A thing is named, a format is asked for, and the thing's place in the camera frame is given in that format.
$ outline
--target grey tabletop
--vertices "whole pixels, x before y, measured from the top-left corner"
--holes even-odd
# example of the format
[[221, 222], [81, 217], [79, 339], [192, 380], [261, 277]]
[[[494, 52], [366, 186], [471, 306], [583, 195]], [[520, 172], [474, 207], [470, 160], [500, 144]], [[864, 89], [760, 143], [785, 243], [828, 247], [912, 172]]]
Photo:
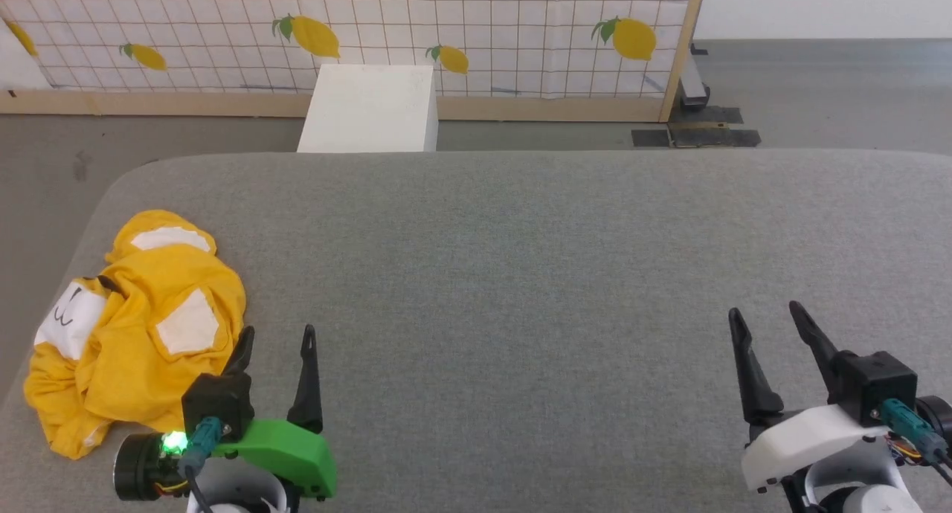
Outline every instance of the grey tabletop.
[[[137, 211], [207, 229], [248, 292], [263, 417], [292, 403], [314, 323], [339, 495], [307, 511], [786, 511], [742, 482], [727, 310], [789, 408], [826, 397], [791, 299], [952, 399], [950, 180], [946, 157], [892, 152], [180, 158], [109, 189], [67, 276]], [[184, 511], [116, 500], [128, 432], [59, 458], [14, 391], [3, 510]], [[904, 475], [924, 510], [952, 499]]]

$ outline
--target lemon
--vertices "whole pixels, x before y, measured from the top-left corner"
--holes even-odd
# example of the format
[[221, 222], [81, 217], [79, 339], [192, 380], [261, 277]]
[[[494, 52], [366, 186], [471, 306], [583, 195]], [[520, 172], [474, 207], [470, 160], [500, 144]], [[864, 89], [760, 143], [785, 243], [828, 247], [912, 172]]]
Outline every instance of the lemon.
[[142, 63], [142, 65], [152, 70], [166, 70], [166, 59], [163, 58], [162, 54], [148, 48], [146, 45], [133, 45], [131, 42], [127, 42], [125, 45], [119, 46], [119, 52], [129, 56], [129, 58], [134, 58], [136, 62]]
[[652, 26], [635, 19], [615, 17], [601, 21], [592, 29], [592, 39], [595, 39], [595, 34], [599, 34], [605, 43], [611, 38], [612, 46], [623, 58], [643, 59], [646, 62], [652, 58], [657, 44]]
[[36, 52], [35, 46], [33, 46], [33, 39], [30, 39], [30, 34], [28, 34], [26, 30], [20, 28], [20, 25], [18, 25], [16, 22], [4, 22], [7, 23], [7, 26], [9, 26], [10, 31], [13, 32], [13, 35], [16, 36], [17, 39], [20, 39], [21, 45], [23, 45], [23, 48], [27, 49], [27, 52], [30, 53], [31, 56], [39, 56], [39, 54]]
[[439, 60], [443, 67], [446, 67], [451, 73], [466, 74], [469, 72], [469, 58], [459, 48], [452, 46], [436, 45], [434, 48], [426, 49], [426, 55]]
[[298, 15], [292, 17], [290, 13], [283, 19], [275, 19], [271, 23], [271, 34], [274, 30], [281, 30], [281, 35], [290, 42], [292, 34], [300, 45], [300, 48], [312, 53], [314, 56], [323, 56], [327, 58], [340, 58], [340, 42], [337, 36], [323, 22], [315, 21]]

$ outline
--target green led light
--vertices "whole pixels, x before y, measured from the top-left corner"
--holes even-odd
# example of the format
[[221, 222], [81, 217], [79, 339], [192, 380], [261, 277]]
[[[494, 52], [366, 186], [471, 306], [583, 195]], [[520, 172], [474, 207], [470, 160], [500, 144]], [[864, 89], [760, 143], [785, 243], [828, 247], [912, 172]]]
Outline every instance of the green led light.
[[186, 448], [188, 448], [188, 438], [183, 431], [173, 431], [162, 437], [162, 449], [166, 453], [181, 454]]

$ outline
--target white label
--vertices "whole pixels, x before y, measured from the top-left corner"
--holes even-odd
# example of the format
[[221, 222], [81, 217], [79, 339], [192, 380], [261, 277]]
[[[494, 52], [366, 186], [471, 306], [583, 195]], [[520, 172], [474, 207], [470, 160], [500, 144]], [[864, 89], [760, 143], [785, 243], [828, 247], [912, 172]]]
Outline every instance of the white label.
[[170, 355], [202, 351], [215, 344], [218, 320], [201, 290], [195, 289], [166, 319], [157, 324]]
[[208, 241], [201, 234], [193, 230], [180, 228], [180, 226], [164, 226], [163, 228], [140, 233], [132, 239], [132, 245], [143, 251], [164, 248], [166, 245], [176, 245], [176, 243], [191, 245], [205, 253], [211, 250]]
[[51, 343], [62, 357], [78, 361], [92, 334], [92, 328], [105, 308], [105, 297], [86, 290], [80, 283], [69, 283], [50, 314], [40, 324], [33, 345]]

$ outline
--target white block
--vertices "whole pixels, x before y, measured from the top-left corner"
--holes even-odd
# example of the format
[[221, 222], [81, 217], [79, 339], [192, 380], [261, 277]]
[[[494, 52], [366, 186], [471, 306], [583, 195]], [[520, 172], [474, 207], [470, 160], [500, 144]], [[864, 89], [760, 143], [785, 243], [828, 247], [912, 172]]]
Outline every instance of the white block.
[[298, 152], [436, 150], [432, 66], [321, 65]]

